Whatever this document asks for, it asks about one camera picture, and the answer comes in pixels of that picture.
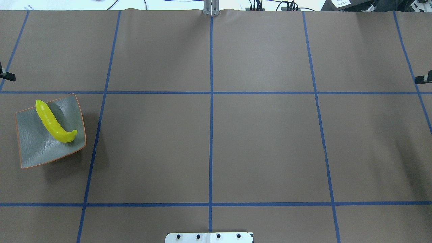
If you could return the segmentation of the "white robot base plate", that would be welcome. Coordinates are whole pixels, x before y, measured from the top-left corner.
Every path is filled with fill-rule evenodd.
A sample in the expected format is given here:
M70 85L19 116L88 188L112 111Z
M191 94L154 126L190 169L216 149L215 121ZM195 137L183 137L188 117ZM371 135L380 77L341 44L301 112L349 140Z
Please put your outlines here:
M253 243L250 232L169 233L165 243Z

